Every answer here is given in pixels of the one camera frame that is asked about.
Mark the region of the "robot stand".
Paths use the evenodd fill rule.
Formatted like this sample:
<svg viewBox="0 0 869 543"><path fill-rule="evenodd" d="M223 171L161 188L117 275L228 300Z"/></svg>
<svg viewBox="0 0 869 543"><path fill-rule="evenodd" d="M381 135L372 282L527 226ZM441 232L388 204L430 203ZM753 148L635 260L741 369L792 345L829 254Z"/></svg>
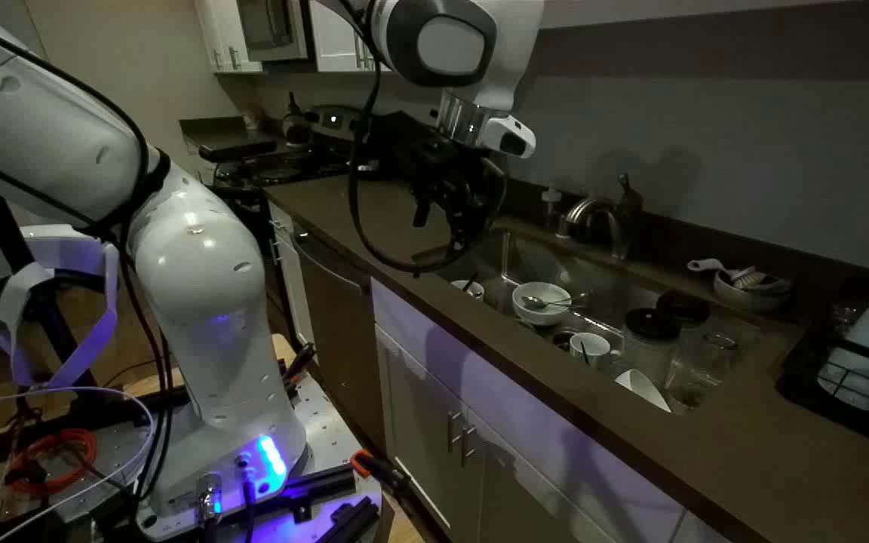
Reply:
<svg viewBox="0 0 869 543"><path fill-rule="evenodd" d="M252 543L374 543L382 485L352 467L358 439L312 377L300 379L292 403L305 426L305 456L279 491L255 468ZM172 513L143 506L134 521L103 534L100 523L116 519L127 503L93 472L53 495L47 508L37 497L10 490L2 497L0 543L196 543L203 537L191 498Z"/></svg>

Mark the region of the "dishwasher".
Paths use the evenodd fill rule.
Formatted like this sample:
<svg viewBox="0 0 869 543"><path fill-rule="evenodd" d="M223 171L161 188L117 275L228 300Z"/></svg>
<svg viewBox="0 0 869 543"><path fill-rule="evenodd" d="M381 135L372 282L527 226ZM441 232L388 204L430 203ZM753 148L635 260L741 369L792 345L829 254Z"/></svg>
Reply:
<svg viewBox="0 0 869 543"><path fill-rule="evenodd" d="M371 278L313 232L293 234L321 381L376 453L386 454Z"/></svg>

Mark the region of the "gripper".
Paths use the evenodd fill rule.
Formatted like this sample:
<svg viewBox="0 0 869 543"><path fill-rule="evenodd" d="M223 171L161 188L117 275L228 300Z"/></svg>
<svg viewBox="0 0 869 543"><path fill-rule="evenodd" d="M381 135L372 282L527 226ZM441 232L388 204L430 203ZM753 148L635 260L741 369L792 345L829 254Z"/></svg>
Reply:
<svg viewBox="0 0 869 543"><path fill-rule="evenodd" d="M438 190L458 189L479 198L493 195L496 183L487 174L485 161L490 157L487 150L435 137L424 139L419 150L420 181L417 189L411 189L415 202L414 228L427 225ZM479 198L442 202L450 231L449 250L465 250L484 229L485 203Z"/></svg>

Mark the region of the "stove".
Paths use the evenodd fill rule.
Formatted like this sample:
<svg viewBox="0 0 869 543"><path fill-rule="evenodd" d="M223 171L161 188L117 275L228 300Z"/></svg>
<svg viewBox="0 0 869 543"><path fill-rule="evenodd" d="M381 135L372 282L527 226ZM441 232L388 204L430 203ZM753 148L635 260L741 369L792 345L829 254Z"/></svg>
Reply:
<svg viewBox="0 0 869 543"><path fill-rule="evenodd" d="M321 104L303 109L310 121L311 142L287 147L281 119L258 135L230 135L216 143L198 145L201 158L216 164L214 185L261 189L347 173L358 110Z"/></svg>

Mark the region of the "white mug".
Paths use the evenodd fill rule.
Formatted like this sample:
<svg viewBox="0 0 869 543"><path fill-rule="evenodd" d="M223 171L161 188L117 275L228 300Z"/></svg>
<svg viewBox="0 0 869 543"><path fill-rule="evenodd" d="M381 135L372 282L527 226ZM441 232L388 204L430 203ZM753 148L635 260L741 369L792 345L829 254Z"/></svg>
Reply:
<svg viewBox="0 0 869 543"><path fill-rule="evenodd" d="M569 353L587 367L603 373L619 373L623 367L621 352L596 333L574 333L569 340Z"/></svg>

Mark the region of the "grey bowl with dish brush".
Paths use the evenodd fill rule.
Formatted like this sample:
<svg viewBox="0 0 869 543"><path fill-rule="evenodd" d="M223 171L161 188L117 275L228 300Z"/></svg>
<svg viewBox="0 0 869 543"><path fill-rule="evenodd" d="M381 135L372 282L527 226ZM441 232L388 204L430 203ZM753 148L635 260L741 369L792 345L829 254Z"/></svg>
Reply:
<svg viewBox="0 0 869 543"><path fill-rule="evenodd" d="M735 309L768 313L787 302L793 281L765 274L755 267L727 268L717 259L690 260L686 267L691 272L713 272L711 287L714 295Z"/></svg>

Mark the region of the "steel kitchen sink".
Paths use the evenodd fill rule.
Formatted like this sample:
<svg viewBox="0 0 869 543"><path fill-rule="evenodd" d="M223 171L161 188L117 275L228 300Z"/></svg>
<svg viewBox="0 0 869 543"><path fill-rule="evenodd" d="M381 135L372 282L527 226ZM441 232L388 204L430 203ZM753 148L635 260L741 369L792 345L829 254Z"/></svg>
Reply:
<svg viewBox="0 0 869 543"><path fill-rule="evenodd" d="M620 269L583 259L566 250L542 243L537 238L501 230L487 236L475 250L462 257L448 268L438 272L439 278L451 281L477 281L485 288L485 305L516 322L551 343L551 336L559 330L577 330L577 333L596 333L610 341L614 348L623 351L625 313L638 307L656 308L656 300L672 289L662 289L649 281L642 281ZM511 307L511 292L528 282L546 282L565 289L572 297L586 295L585 305L570 307L565 320L550 327L532 326L518 319ZM707 331L717 331L735 338L741 351L730 373L759 346L763 331L755 324L738 318L726 310L711 305L711 317L697 336L680 340L676 347L686 346L693 338ZM683 410L673 402L667 392L671 369L665 387L659 389L673 415L683 415ZM614 379L618 374L631 369L623 361L621 372L603 373Z"/></svg>

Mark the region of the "microwave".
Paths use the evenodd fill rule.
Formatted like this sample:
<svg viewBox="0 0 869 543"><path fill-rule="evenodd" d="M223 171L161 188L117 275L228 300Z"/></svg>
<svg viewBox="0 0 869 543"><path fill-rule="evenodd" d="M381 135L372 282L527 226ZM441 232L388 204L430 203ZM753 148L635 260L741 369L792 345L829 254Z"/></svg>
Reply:
<svg viewBox="0 0 869 543"><path fill-rule="evenodd" d="M237 0L247 58L252 62L307 61L311 57L305 0Z"/></svg>

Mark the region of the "metal spoon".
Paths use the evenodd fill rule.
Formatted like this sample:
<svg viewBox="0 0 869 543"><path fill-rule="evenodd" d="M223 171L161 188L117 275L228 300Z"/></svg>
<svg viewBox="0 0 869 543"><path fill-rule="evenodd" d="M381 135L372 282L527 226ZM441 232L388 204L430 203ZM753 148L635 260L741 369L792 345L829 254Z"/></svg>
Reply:
<svg viewBox="0 0 869 543"><path fill-rule="evenodd" d="M545 311L548 307L576 307L585 305L586 295L574 296L558 300L544 300L538 296L522 296L522 306L526 310Z"/></svg>

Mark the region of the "orange and black clamp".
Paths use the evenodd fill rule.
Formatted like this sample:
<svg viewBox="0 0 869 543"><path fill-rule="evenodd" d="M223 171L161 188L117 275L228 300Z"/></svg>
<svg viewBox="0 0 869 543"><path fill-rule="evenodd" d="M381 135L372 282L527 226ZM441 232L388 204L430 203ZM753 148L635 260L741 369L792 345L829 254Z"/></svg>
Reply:
<svg viewBox="0 0 869 543"><path fill-rule="evenodd" d="M364 449L359 450L349 459L353 470L360 477L375 478L389 492L406 492L410 490L411 479L410 475L406 474L400 468L393 464L373 456L369 451Z"/></svg>

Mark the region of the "curved steel tap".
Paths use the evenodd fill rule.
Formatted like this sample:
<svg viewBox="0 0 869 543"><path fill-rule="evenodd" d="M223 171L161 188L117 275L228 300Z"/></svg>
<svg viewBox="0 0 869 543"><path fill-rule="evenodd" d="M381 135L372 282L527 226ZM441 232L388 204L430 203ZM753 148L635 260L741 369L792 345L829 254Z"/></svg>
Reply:
<svg viewBox="0 0 869 543"><path fill-rule="evenodd" d="M643 196L632 186L630 175L618 175L617 182L623 189L619 200L579 200L559 217L557 236L583 241L590 236L594 221L604 219L610 234L611 256L616 260L627 260L643 213Z"/></svg>

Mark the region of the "clear glass jar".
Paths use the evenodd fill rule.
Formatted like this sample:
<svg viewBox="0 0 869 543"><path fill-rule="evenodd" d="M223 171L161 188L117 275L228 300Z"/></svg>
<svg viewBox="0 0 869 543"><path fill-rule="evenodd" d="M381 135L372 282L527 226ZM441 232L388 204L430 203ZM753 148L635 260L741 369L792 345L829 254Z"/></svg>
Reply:
<svg viewBox="0 0 869 543"><path fill-rule="evenodd" d="M707 331L678 348L667 385L670 398L683 410L699 408L725 381L740 351L735 338L717 331Z"/></svg>

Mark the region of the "white wall cabinet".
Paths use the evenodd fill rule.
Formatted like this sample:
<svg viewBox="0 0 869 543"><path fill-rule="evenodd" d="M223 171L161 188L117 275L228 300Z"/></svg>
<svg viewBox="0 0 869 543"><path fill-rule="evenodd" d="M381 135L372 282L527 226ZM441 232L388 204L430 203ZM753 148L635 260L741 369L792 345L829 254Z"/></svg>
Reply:
<svg viewBox="0 0 869 543"><path fill-rule="evenodd" d="M260 62L247 55L237 0L194 0L208 64L214 73L258 75Z"/></svg>
<svg viewBox="0 0 869 543"><path fill-rule="evenodd" d="M309 13L318 72L369 72L375 66L383 73L390 71L373 58L356 28L342 16L347 11L341 0L309 0Z"/></svg>

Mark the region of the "dark kettle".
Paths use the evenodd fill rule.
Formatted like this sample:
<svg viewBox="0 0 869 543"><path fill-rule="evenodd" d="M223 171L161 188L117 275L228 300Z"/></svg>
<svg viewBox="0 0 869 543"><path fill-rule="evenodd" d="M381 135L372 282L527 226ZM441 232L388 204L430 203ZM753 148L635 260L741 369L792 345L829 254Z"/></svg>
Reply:
<svg viewBox="0 0 869 543"><path fill-rule="evenodd" d="M287 147L304 148L311 142L310 121L297 103L292 90L287 93L287 113L281 120L281 130Z"/></svg>

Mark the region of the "white cabinet door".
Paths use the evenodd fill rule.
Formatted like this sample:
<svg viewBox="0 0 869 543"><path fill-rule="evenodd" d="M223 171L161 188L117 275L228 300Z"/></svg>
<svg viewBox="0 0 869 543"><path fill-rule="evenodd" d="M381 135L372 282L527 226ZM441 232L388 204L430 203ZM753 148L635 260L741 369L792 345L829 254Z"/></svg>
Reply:
<svg viewBox="0 0 869 543"><path fill-rule="evenodd" d="M462 469L461 443L448 453L446 417L468 409L380 326L375 327L384 368L385 420L393 462L413 479L413 490L452 543L478 543L481 458Z"/></svg>
<svg viewBox="0 0 869 543"><path fill-rule="evenodd" d="M469 422L484 469L479 543L616 543L489 424Z"/></svg>

